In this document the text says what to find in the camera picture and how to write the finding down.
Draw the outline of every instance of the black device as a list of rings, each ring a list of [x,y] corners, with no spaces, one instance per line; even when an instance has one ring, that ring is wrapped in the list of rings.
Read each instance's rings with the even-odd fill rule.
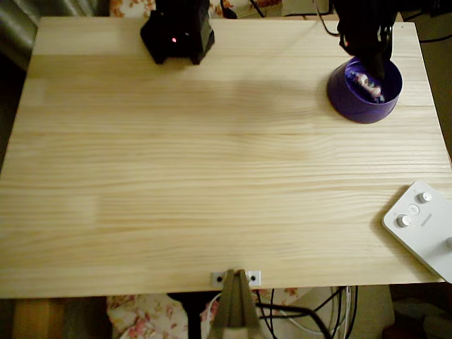
[[[215,41],[209,0],[157,0],[141,28],[141,39],[156,64],[167,57],[187,57],[200,64]]]

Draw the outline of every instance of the floor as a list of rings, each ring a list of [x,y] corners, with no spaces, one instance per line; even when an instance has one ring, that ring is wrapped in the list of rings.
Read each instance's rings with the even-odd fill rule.
[[[452,32],[451,16],[452,13],[435,19],[430,19],[428,16],[420,16],[414,19],[420,39],[450,34]],[[452,154],[452,63],[450,61],[452,39],[433,44],[422,44],[421,47],[444,139],[449,154]],[[1,169],[25,73],[0,55],[0,76]],[[317,301],[328,293],[329,289],[315,289],[313,292],[306,294],[305,298],[303,298],[303,304],[314,306]],[[108,323],[105,322],[104,302],[103,298],[70,299],[66,308],[67,317],[64,337],[67,339],[108,338],[110,333]],[[328,310],[325,309],[323,312],[325,312],[323,316],[328,321]],[[0,300],[0,338],[11,337],[12,315],[13,302],[11,300]],[[102,319],[103,325],[97,327],[90,320],[92,318]],[[388,287],[363,287],[360,292],[359,313],[352,338],[380,338],[382,327],[390,324],[392,319],[393,314]],[[288,321],[275,322],[275,332],[277,334],[284,333],[284,335],[280,335],[281,338],[299,338],[301,336],[300,331]],[[302,337],[306,339],[318,338],[317,335],[306,333],[303,333]]]

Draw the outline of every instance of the white button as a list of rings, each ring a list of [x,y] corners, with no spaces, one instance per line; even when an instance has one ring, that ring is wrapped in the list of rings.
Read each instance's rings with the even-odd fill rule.
[[[417,197],[421,203],[428,203],[429,201],[432,201],[432,195],[428,192],[421,193]]]
[[[420,212],[420,209],[419,209],[419,207],[417,207],[417,205],[412,203],[411,205],[408,206],[408,211],[410,212],[410,214],[418,215]]]
[[[411,218],[407,216],[406,214],[400,214],[397,217],[397,223],[400,227],[407,227],[411,224]]]

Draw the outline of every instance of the table leg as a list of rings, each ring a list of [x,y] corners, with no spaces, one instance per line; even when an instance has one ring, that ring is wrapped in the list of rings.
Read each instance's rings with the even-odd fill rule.
[[[13,339],[63,338],[64,299],[18,299]]]

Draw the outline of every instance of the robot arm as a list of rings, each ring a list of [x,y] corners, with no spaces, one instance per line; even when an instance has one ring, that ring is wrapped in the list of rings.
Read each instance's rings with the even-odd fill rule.
[[[383,63],[392,55],[397,12],[425,7],[428,0],[333,0],[339,16],[340,46],[359,57],[371,75],[384,78]]]

